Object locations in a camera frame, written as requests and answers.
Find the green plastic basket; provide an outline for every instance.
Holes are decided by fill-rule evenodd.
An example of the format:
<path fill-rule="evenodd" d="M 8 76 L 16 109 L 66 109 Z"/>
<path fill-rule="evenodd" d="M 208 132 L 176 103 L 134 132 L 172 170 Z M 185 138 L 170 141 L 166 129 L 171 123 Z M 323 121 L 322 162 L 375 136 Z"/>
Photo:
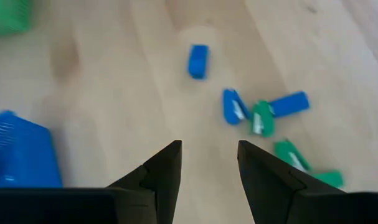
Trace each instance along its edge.
<path fill-rule="evenodd" d="M 0 35 L 30 28 L 31 0 L 0 0 Z"/>

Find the blue object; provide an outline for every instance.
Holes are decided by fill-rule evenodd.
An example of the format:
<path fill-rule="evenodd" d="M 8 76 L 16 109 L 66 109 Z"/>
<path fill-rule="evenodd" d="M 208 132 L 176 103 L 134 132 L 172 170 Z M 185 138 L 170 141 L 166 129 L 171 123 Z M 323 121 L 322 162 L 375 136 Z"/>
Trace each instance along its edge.
<path fill-rule="evenodd" d="M 231 125 L 239 124 L 242 119 L 250 117 L 250 112 L 234 89 L 223 91 L 223 108 L 225 120 Z"/>
<path fill-rule="evenodd" d="M 0 113 L 0 187 L 61 187 L 48 129 Z"/>
<path fill-rule="evenodd" d="M 193 45 L 187 70 L 192 78 L 205 79 L 208 61 L 208 46 Z"/>
<path fill-rule="evenodd" d="M 269 102 L 273 116 L 280 118 L 309 109 L 308 96 L 304 91 L 299 91 L 288 96 Z"/>

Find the plastic container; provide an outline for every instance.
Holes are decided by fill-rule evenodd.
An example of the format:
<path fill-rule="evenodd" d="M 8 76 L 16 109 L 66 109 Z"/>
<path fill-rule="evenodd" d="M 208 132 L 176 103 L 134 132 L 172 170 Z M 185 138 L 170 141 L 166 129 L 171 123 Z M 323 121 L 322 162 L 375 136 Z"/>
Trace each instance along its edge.
<path fill-rule="evenodd" d="M 48 129 L 0 113 L 0 187 L 61 187 Z"/>
<path fill-rule="evenodd" d="M 32 0 L 0 0 L 0 35 L 28 30 L 31 9 Z"/>

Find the green object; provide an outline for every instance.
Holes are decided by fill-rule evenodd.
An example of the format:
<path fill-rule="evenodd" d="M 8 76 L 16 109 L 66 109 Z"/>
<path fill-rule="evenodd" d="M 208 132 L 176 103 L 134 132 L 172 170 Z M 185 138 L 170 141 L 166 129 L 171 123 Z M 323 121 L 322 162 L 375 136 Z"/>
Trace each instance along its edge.
<path fill-rule="evenodd" d="M 330 170 L 327 172 L 314 173 L 310 172 L 314 178 L 323 181 L 326 184 L 329 184 L 333 187 L 342 187 L 344 185 L 344 179 L 340 171 Z"/>
<path fill-rule="evenodd" d="M 31 9 L 31 0 L 0 0 L 0 35 L 28 30 Z"/>
<path fill-rule="evenodd" d="M 251 133 L 262 134 L 263 137 L 275 133 L 275 121 L 266 100 L 260 100 L 253 106 L 250 124 Z"/>
<path fill-rule="evenodd" d="M 295 145 L 287 139 L 275 142 L 275 154 L 277 158 L 326 184 L 333 187 L 342 187 L 344 185 L 344 179 L 340 171 L 315 172 Z"/>
<path fill-rule="evenodd" d="M 311 171 L 312 168 L 302 156 L 302 154 L 297 150 L 295 145 L 289 140 L 282 140 L 275 142 L 275 154 L 277 158 L 283 160 L 291 166 L 295 167 L 295 162 L 293 157 L 290 156 L 290 153 L 294 154 L 298 161 L 301 163 L 302 167 L 306 172 Z"/>

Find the blue stapler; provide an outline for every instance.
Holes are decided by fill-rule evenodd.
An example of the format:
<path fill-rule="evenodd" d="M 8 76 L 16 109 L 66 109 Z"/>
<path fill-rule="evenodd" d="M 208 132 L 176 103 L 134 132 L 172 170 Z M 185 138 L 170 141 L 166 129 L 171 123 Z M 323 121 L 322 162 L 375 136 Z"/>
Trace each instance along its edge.
<path fill-rule="evenodd" d="M 222 100 L 226 122 L 237 125 L 241 120 L 249 119 L 250 112 L 234 89 L 225 89 Z"/>

